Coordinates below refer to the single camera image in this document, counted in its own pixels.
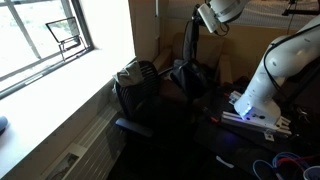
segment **black bag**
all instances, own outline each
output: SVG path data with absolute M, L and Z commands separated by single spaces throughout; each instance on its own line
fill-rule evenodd
M 188 98 L 200 98 L 208 88 L 206 73 L 195 60 L 175 60 L 171 79 Z

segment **table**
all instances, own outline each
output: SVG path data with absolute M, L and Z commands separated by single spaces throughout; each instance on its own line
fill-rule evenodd
M 229 99 L 224 94 L 225 90 L 218 88 L 210 92 L 209 96 L 206 96 L 207 107 L 215 118 L 220 118 L 222 111 L 233 112 L 233 106 L 228 103 Z M 254 175 L 252 165 L 257 159 L 271 163 L 274 156 L 279 152 L 293 152 L 300 156 L 314 155 L 320 152 L 319 144 L 315 143 L 316 140 L 313 139 L 314 141 L 312 141 L 308 137 L 308 135 L 311 136 L 312 134 L 305 133 L 309 131 L 306 126 L 301 126 L 294 120 L 292 120 L 292 125 L 290 126 L 293 130 L 293 136 L 288 139 L 275 138 L 275 142 L 271 142 L 266 141 L 261 132 L 227 124 L 217 124 L 212 122 L 210 118 L 201 116 L 198 119 L 198 127 L 194 139 L 216 153 L 223 160 Z M 264 172 L 263 175 L 269 176 L 269 174 L 271 173 Z

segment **office chair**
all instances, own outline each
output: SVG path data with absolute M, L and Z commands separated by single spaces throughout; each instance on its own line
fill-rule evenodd
M 161 78 L 172 68 L 158 74 L 152 62 L 139 61 L 139 66 L 143 82 L 127 87 L 115 82 L 115 90 L 126 116 L 119 118 L 116 125 L 126 130 L 128 137 L 160 146 L 172 144 L 169 141 L 183 136 L 188 124 L 185 106 L 159 96 Z

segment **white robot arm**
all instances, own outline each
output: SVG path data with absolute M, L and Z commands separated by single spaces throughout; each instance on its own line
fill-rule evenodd
M 246 3 L 246 0 L 212 0 L 211 8 L 203 4 L 198 11 L 209 31 L 213 32 L 217 21 L 234 20 Z M 320 16 L 315 17 L 296 34 L 275 39 L 265 52 L 245 93 L 234 103 L 241 121 L 251 127 L 290 135 L 290 121 L 281 116 L 280 108 L 272 98 L 277 87 L 288 77 L 299 73 L 319 56 Z

